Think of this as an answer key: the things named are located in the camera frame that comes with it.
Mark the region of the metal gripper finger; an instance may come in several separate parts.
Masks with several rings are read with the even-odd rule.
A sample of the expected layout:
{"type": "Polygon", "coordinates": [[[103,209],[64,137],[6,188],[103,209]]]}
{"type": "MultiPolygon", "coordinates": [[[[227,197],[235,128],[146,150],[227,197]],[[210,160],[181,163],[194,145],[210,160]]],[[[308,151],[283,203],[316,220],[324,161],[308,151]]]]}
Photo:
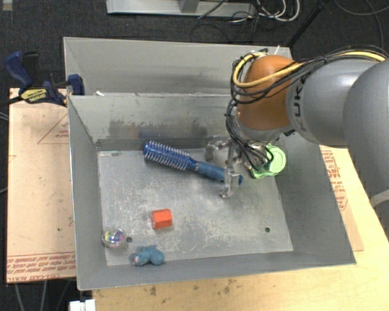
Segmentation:
{"type": "Polygon", "coordinates": [[[222,198],[229,198],[235,194],[242,183],[242,176],[233,168],[224,169],[224,188],[220,192],[222,198]]]}
{"type": "Polygon", "coordinates": [[[224,148],[228,147],[229,145],[230,145],[229,139],[208,142],[206,149],[205,149],[206,161],[212,161],[216,151],[223,150],[224,148]]]}

